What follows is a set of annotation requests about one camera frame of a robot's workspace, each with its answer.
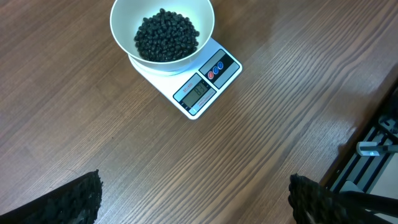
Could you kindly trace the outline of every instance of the digital display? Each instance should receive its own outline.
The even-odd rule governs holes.
[[[191,108],[207,90],[207,87],[200,82],[182,101]]]

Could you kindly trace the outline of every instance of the black bean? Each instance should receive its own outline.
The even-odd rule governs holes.
[[[199,43],[195,37],[199,32],[188,17],[160,9],[156,15],[142,20],[134,41],[144,60],[169,62],[197,50]]]

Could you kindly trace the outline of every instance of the wood grain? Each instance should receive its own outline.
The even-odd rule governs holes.
[[[395,0],[213,0],[243,73],[197,121],[145,81],[110,0],[0,1],[0,213],[94,169],[97,223],[294,223],[398,74]]]

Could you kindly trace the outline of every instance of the white kitchen scale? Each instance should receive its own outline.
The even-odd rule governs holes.
[[[188,67],[163,72],[129,57],[134,68],[189,119],[197,119],[242,72],[242,65],[212,38]]]

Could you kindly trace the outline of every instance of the white bowl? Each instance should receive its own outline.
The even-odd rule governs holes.
[[[160,8],[189,17],[200,35],[198,50],[173,62],[151,62],[138,54],[134,37],[144,17],[156,15]],[[116,0],[111,11],[111,30],[119,46],[136,62],[160,71],[176,71],[188,66],[199,55],[213,33],[215,16],[209,0]]]

